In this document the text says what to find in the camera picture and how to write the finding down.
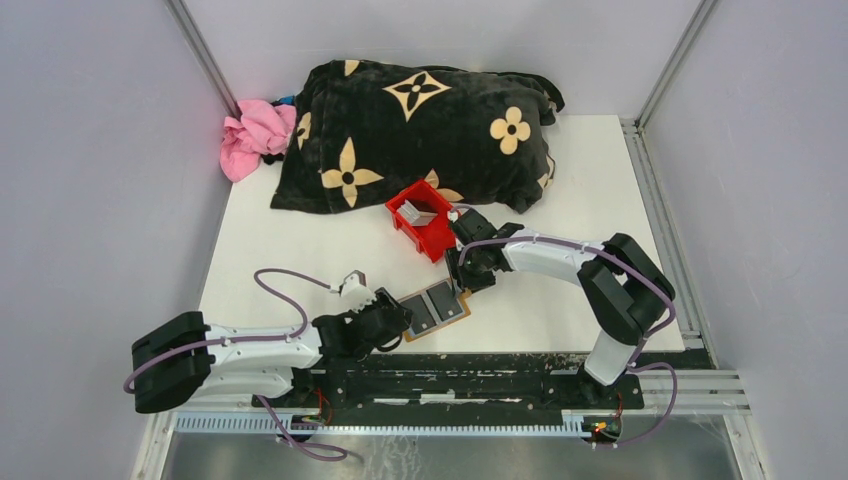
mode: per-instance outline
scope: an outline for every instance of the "red plastic bin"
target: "red plastic bin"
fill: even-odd
[[[406,201],[422,212],[434,212],[436,217],[427,225],[412,226],[398,213],[398,209]],[[406,236],[415,243],[418,252],[424,252],[433,263],[442,258],[445,250],[456,245],[456,237],[448,226],[448,212],[453,207],[423,179],[413,183],[395,198],[386,202],[386,208],[392,213],[395,229],[403,230]]]

